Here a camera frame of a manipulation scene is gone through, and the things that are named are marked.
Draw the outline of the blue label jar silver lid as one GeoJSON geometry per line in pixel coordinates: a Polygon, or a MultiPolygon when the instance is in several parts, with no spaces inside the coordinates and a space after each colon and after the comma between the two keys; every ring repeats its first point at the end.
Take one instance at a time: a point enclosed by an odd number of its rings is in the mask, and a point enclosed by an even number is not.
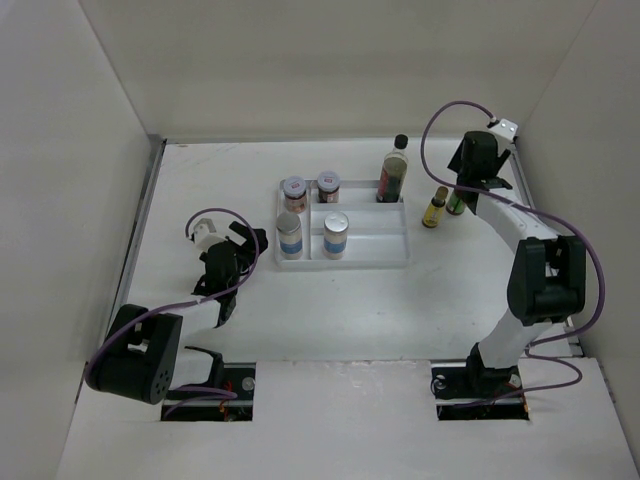
{"type": "Polygon", "coordinates": [[[297,260],[303,253],[302,227],[299,216],[285,211],[276,220],[280,252],[285,259],[297,260]]]}

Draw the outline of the red sauce bottle yellow cap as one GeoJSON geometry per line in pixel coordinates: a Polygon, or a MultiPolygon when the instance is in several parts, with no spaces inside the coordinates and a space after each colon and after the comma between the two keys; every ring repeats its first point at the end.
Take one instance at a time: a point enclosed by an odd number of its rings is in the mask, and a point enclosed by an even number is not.
{"type": "Polygon", "coordinates": [[[453,216],[462,215],[466,209],[466,204],[462,198],[462,193],[457,189],[451,192],[451,195],[446,203],[446,211],[453,216]]]}

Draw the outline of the orange spice jar white lid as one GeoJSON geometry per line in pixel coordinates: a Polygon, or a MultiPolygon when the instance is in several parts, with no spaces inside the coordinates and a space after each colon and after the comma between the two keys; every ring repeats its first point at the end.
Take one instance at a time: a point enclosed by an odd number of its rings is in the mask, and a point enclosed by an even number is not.
{"type": "Polygon", "coordinates": [[[287,211],[300,214],[307,206],[307,184],[300,176],[290,176],[284,180],[284,206],[287,211]]]}

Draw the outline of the dark soy sauce bottle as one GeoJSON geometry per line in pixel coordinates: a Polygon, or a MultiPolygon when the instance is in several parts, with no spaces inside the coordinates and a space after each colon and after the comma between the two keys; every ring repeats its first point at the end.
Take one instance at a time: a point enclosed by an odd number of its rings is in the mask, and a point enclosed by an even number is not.
{"type": "Polygon", "coordinates": [[[394,139],[394,148],[384,158],[376,193],[379,203],[396,203],[400,199],[409,163],[407,146],[408,137],[398,134],[394,139]]]}

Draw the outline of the dark spice jar white lid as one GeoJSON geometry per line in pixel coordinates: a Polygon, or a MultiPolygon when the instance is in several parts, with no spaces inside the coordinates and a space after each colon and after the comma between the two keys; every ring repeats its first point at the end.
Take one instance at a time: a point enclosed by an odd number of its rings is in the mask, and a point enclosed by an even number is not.
{"type": "Polygon", "coordinates": [[[321,172],[316,179],[319,203],[338,203],[341,179],[334,171],[321,172]]]}

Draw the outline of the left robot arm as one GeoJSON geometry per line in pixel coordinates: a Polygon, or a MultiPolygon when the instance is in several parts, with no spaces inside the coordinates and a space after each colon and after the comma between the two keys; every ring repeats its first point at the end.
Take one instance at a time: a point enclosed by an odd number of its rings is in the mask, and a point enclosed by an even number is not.
{"type": "Polygon", "coordinates": [[[408,141],[401,197],[378,202],[392,146],[170,146],[88,385],[156,404],[239,396],[228,362],[466,358],[506,311],[513,251],[473,215],[422,226],[453,140],[426,164],[408,141]]]}

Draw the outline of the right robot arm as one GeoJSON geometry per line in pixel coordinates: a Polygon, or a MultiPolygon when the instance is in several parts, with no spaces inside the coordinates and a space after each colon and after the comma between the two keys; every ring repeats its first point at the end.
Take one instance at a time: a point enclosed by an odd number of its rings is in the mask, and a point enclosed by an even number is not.
{"type": "Polygon", "coordinates": [[[586,246],[561,235],[504,189],[501,200],[480,195],[474,213],[488,223],[514,254],[507,283],[507,310],[466,360],[464,384],[489,394],[515,374],[525,348],[555,323],[582,311],[586,290],[586,246]]]}

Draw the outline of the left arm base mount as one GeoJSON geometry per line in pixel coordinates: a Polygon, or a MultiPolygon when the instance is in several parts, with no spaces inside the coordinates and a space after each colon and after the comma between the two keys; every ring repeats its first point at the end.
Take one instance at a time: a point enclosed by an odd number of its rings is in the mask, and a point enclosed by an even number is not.
{"type": "Polygon", "coordinates": [[[229,363],[219,352],[187,347],[179,353],[163,422],[250,422],[257,369],[254,363],[229,363]]]}

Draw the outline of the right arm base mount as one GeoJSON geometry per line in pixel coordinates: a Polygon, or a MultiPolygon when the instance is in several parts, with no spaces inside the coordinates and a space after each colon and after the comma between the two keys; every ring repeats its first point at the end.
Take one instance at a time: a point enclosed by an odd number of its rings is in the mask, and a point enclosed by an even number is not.
{"type": "Polygon", "coordinates": [[[464,362],[436,362],[431,365],[431,375],[430,389],[440,421],[529,419],[522,393],[504,397],[522,388],[518,367],[476,378],[464,362]]]}

